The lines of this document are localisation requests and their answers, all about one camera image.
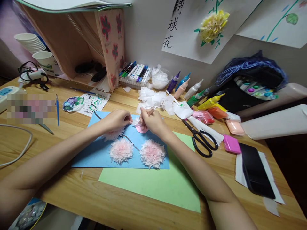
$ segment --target power strip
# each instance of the power strip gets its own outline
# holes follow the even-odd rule
[[[16,86],[7,86],[0,90],[0,113],[7,109],[7,95],[8,94],[26,94],[27,92]]]

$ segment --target pink tissue paper flower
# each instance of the pink tissue paper flower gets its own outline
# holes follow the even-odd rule
[[[110,157],[111,160],[121,164],[132,158],[132,152],[133,144],[127,139],[120,138],[111,144]]]
[[[141,161],[149,168],[160,168],[160,163],[163,163],[166,152],[164,146],[159,145],[154,140],[146,140],[140,150]]]
[[[105,141],[116,140],[119,136],[122,136],[124,131],[125,131],[124,128],[121,128],[121,129],[116,130],[116,131],[108,132],[108,133],[104,134],[102,136],[102,138],[105,138]]]

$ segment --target black phone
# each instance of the black phone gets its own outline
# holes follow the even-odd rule
[[[275,199],[275,194],[265,172],[258,150],[242,143],[239,143],[239,145],[242,151],[243,172],[248,189],[254,194]]]

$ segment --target marker set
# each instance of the marker set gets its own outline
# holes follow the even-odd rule
[[[266,88],[265,86],[246,77],[236,77],[234,81],[241,90],[258,99],[269,101],[278,98],[278,95],[273,93],[272,89]]]
[[[132,88],[140,89],[144,87],[150,79],[150,71],[146,65],[136,64],[136,62],[128,63],[119,73],[119,81],[125,83]]]

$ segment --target hand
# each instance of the hand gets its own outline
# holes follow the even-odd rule
[[[141,108],[141,111],[140,121],[142,123],[142,129],[143,126],[146,125],[153,134],[156,134],[161,139],[173,134],[157,110],[155,110],[151,115],[147,114],[150,109],[146,110]]]
[[[131,114],[127,110],[116,109],[109,113],[105,118],[92,126],[99,132],[99,135],[119,130],[126,125],[132,124]]]

